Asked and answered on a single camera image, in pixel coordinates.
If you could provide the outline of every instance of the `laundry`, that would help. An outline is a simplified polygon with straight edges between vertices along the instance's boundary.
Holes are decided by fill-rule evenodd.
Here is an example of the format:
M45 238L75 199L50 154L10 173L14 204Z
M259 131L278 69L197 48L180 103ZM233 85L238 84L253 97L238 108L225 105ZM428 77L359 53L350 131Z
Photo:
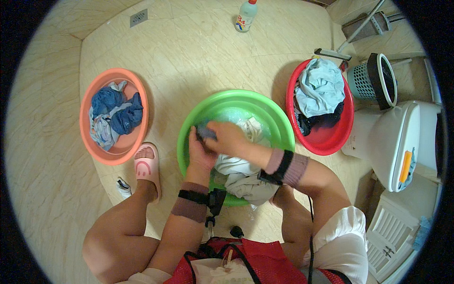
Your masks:
M269 147L270 141L262 134L262 126L255 118L237 123L246 133L247 138L254 143ZM214 165L219 173L228 175L225 187L228 193L243 197L253 205L262 205L277 191L277 185L264 182L257 178L260 168L248 161L220 154Z
M130 134L142 122L143 106L140 94L138 92L135 93L127 103L130 103L130 105L112 115L112 119L109 122L112 130L119 135Z
M202 120L201 122L199 122L196 125L197 140L203 141L203 139L205 139L205 138L210 138L210 139L217 140L216 133L213 130L207 128L208 122L209 122L209 120L205 119L205 120Z
M126 97L123 95L123 88L127 82L122 81L119 85L115 82L112 83L107 87L101 88L94 94L93 98L91 98L91 107L93 108L94 117L106 114L114 107L121 106L121 104L126 101Z
M307 118L334 113L345 98L341 70L331 60L312 59L295 84L295 97Z
M341 119L342 111L344 110L344 102L340 102L334 113L332 114L324 114L324 115L316 115L311 116L309 118L305 117L303 113L299 110L299 114L297 115L297 122L298 127L300 128L301 133L303 136L307 136L311 133L312 128L316 127L327 127L331 128Z
M109 151L120 135L129 134L142 121L139 93L126 100L123 94L127 81L111 82L92 98L89 110L90 136L101 148Z
M421 221L419 222L419 229L416 233L415 240L413 241L412 249L420 251L423 247L427 236L430 233L430 228L432 227L432 218L427 218L426 216L421 216Z
M89 117L91 119L91 127L90 127L90 136L98 143L98 145L106 151L109 151L110 148L117 142L120 134L115 132L110 127L110 120L113 115L115 115L118 111L123 110L129 106L131 103L122 104L119 107L114 107L108 114L101 114L97 117L93 118L93 108L89 110Z

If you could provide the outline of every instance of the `tiled floor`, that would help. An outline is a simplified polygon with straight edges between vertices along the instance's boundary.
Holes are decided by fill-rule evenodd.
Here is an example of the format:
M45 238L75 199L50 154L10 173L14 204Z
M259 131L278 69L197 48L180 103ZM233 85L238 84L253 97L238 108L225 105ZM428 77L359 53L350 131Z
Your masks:
M123 67L139 75L150 102L146 141L160 155L163 198L148 206L146 234L160 238L182 181L176 142L180 127L200 101L227 89L247 89L272 98L284 107L290 74L318 47L333 48L345 40L341 26L327 11L299 0L261 0L250 32L235 31L234 19L242 0L167 1L146 0L113 17L82 43L80 95L102 71ZM149 20L129 27L129 16L148 8ZM351 45L346 53L354 55ZM371 167L341 152L321 157L296 144L298 153L309 155L338 174L355 202L358 182ZM133 187L133 161L106 166L94 161L101 182L113 204L121 201L115 179L122 176ZM302 195L298 199L307 204ZM229 235L231 225L242 227L256 241L282 240L281 211L269 204L223 208L215 233Z

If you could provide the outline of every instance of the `white cabinet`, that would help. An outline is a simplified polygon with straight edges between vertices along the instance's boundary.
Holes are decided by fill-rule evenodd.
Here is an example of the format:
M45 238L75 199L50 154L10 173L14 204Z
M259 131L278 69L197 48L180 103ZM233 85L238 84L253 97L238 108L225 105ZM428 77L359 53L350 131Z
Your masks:
M385 280L412 252L418 219L381 199L367 230L369 271Z
M384 191L366 232L369 271L383 282L413 252L421 216L433 214L437 184L414 174L401 192Z

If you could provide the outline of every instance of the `tiled wall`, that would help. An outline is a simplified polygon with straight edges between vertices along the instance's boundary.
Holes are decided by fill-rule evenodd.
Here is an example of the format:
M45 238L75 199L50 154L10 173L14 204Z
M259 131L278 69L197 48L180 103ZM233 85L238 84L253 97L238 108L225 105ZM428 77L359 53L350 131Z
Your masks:
M340 25L355 19L361 13L369 13L378 1L371 0L337 0L327 7L332 20ZM391 0L386 0L379 11L386 15L399 12ZM374 53L385 55L424 51L419 39L406 20L391 23L392 30L384 32L383 36L374 35L353 42L358 60L367 59ZM393 68L398 81L398 101L422 100L431 102L429 80L422 58L414 58L409 64Z
M139 0L58 2L36 31L11 89L7 179L20 229L53 283L98 283L82 242L112 204L79 134L82 39Z

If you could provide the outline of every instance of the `red mesh apron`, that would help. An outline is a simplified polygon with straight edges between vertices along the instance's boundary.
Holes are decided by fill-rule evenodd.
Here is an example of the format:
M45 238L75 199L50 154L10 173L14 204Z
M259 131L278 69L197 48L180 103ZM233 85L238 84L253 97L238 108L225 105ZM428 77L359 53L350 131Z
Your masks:
M202 244L197 254L186 252L178 263L173 276L165 284L193 284L196 276L191 260L224 258L232 250L232 259L241 258L252 276L254 283L307 283L304 274L285 256L281 244L259 243L248 239L226 239L214 237ZM333 284L343 284L335 273L320 269Z

